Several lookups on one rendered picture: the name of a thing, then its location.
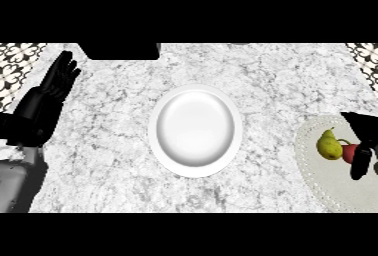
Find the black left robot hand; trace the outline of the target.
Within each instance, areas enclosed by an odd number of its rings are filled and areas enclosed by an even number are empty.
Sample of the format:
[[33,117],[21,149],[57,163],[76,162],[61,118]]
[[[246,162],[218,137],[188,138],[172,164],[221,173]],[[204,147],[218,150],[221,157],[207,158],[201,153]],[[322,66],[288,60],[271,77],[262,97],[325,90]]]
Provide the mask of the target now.
[[0,113],[0,139],[9,146],[42,147],[49,141],[80,72],[73,52],[64,51],[42,84],[29,90],[14,113]]

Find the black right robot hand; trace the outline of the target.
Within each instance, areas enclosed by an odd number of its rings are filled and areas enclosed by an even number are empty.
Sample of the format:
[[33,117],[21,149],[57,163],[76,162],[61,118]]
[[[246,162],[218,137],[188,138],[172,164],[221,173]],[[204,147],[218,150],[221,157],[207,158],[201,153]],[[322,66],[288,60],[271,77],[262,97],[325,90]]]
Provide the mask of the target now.
[[378,117],[356,112],[343,112],[342,116],[361,140],[350,168],[352,179],[359,180],[368,173],[373,153],[378,151]]

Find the red bell pepper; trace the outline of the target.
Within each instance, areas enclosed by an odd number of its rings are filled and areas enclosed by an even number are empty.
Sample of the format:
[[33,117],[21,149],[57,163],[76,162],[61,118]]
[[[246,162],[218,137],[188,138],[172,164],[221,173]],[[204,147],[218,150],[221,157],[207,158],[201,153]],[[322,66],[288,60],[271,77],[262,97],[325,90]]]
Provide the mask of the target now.
[[343,160],[349,164],[352,164],[358,144],[350,143],[346,139],[340,139],[339,142],[342,143],[342,147],[343,147]]

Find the pale oval placemat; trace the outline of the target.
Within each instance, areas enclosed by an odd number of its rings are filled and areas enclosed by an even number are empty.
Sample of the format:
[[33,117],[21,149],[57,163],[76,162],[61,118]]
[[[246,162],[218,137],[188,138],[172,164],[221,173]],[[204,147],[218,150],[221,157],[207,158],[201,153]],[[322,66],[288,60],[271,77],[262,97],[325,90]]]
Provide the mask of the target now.
[[325,115],[309,119],[299,128],[296,137],[296,160],[306,184],[312,192],[334,212],[378,212],[378,173],[373,155],[368,173],[359,179],[350,177],[350,164],[343,159],[327,160],[317,149],[324,132],[333,129],[337,139],[358,144],[349,122],[340,115]]

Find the white oval plate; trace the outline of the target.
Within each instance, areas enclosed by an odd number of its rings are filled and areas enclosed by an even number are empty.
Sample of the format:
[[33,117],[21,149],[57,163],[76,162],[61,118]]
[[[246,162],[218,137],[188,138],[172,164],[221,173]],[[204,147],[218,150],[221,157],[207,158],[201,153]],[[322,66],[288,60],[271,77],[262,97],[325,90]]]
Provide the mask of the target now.
[[154,107],[150,146],[175,174],[201,178],[231,164],[241,148],[243,131],[231,97],[212,86],[191,84],[170,90]]

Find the yellow-green pear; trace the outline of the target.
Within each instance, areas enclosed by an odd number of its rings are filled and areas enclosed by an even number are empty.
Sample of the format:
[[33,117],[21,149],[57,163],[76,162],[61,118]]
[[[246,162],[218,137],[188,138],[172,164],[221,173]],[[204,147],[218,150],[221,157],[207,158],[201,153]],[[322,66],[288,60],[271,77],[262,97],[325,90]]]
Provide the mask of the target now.
[[327,160],[339,160],[343,156],[343,146],[334,136],[334,131],[328,129],[317,142],[317,149]]

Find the black appliance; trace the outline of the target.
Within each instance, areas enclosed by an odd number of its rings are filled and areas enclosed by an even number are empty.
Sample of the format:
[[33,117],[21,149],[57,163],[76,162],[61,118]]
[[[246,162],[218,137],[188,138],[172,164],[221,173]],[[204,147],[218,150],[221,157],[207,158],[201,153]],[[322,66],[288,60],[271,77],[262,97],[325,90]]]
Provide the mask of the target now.
[[160,43],[80,43],[92,60],[157,60]]

